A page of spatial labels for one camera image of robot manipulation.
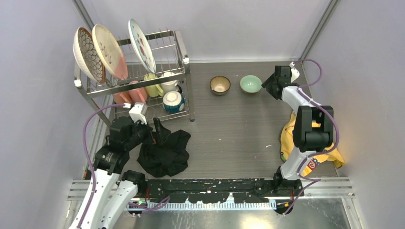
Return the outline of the flower pattern brown-rim plate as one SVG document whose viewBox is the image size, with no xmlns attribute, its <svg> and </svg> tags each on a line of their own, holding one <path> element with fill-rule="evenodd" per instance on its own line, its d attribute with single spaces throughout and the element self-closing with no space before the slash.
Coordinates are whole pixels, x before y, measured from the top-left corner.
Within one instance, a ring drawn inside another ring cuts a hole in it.
<svg viewBox="0 0 405 229">
<path fill-rule="evenodd" d="M 92 35 L 84 27 L 79 27 L 75 32 L 73 53 L 76 63 L 88 78 L 98 83 L 105 82 L 105 67 L 97 54 Z"/>
</svg>

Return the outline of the dark blue bowl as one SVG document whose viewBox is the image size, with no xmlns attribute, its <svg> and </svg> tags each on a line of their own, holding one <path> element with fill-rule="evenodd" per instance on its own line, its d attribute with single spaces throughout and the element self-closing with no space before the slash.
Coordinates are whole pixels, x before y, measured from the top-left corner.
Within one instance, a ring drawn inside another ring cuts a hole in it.
<svg viewBox="0 0 405 229">
<path fill-rule="evenodd" d="M 167 92 L 163 97 L 164 109 L 170 114 L 182 112 L 185 109 L 183 96 L 177 91 Z"/>
</svg>

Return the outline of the watermelon pattern plate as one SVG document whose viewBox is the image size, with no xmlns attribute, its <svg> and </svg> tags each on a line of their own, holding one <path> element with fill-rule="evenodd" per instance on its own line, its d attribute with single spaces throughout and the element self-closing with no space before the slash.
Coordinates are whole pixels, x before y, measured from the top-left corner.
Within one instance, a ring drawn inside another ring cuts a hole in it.
<svg viewBox="0 0 405 229">
<path fill-rule="evenodd" d="M 156 63 L 148 39 L 134 19 L 128 21 L 128 32 L 131 44 L 140 63 L 149 73 L 155 73 Z"/>
</svg>

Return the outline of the mint green bowl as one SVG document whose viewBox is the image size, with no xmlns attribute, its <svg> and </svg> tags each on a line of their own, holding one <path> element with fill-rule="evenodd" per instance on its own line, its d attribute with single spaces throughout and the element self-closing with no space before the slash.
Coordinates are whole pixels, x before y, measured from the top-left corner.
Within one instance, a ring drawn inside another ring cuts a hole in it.
<svg viewBox="0 0 405 229">
<path fill-rule="evenodd" d="M 255 75 L 246 75 L 244 76 L 240 82 L 241 89 L 250 94 L 257 93 L 262 88 L 262 81 Z"/>
</svg>

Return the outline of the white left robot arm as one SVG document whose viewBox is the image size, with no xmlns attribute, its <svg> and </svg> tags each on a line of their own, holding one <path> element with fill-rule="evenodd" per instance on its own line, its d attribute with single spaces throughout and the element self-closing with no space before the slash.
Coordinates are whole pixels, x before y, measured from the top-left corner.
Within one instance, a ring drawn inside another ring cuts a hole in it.
<svg viewBox="0 0 405 229">
<path fill-rule="evenodd" d="M 92 177 L 72 229 L 111 229 L 133 197 L 146 193 L 145 175 L 123 172 L 130 151 L 140 144 L 162 145 L 171 131 L 159 118 L 154 127 L 128 116 L 113 120 L 106 143 L 96 152 Z"/>
</svg>

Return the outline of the light green mug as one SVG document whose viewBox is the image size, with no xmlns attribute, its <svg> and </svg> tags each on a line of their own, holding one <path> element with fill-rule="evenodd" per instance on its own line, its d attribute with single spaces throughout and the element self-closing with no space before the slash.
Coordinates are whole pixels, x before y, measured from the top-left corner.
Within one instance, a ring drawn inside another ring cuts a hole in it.
<svg viewBox="0 0 405 229">
<path fill-rule="evenodd" d="M 158 78 L 157 75 L 155 75 L 153 73 L 147 73 L 144 76 L 144 81 L 153 80 L 153 79 L 157 79 L 157 78 Z M 158 97 L 158 96 L 163 97 L 164 96 L 164 90 L 162 89 L 160 83 L 146 86 L 145 88 L 150 97 Z"/>
</svg>

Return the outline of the pink and cream plate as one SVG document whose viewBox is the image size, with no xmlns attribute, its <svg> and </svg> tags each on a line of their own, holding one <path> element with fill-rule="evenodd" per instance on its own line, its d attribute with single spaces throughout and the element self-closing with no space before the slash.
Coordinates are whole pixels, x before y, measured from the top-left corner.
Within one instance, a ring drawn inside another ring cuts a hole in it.
<svg viewBox="0 0 405 229">
<path fill-rule="evenodd" d="M 96 24 L 92 28 L 92 37 L 96 52 L 106 70 L 118 80 L 126 80 L 127 62 L 113 34 L 102 24 Z"/>
</svg>

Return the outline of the white ribbed mug black handle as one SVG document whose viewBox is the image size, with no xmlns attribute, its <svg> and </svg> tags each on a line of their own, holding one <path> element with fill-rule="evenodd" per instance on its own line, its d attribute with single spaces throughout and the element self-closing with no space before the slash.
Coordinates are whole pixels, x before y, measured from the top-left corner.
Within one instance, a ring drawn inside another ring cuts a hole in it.
<svg viewBox="0 0 405 229">
<path fill-rule="evenodd" d="M 170 76 L 173 76 L 174 74 L 175 73 L 172 73 L 172 72 L 165 72 L 161 75 L 161 78 L 170 77 Z M 179 80 L 163 82 L 160 85 L 165 94 L 167 94 L 168 92 L 171 92 L 171 91 L 177 91 L 179 93 L 182 93 L 181 82 Z"/>
</svg>

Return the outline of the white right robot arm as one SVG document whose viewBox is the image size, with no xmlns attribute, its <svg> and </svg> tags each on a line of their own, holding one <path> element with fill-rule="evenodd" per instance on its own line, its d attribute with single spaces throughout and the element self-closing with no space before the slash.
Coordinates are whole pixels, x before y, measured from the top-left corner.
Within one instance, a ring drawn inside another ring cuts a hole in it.
<svg viewBox="0 0 405 229">
<path fill-rule="evenodd" d="M 294 81 L 299 71 L 294 65 L 277 65 L 262 87 L 275 99 L 287 103 L 296 113 L 292 133 L 293 150 L 273 176 L 273 191 L 286 195 L 301 185 L 300 176 L 307 164 L 334 139 L 333 108 L 322 106 L 308 97 Z"/>
</svg>

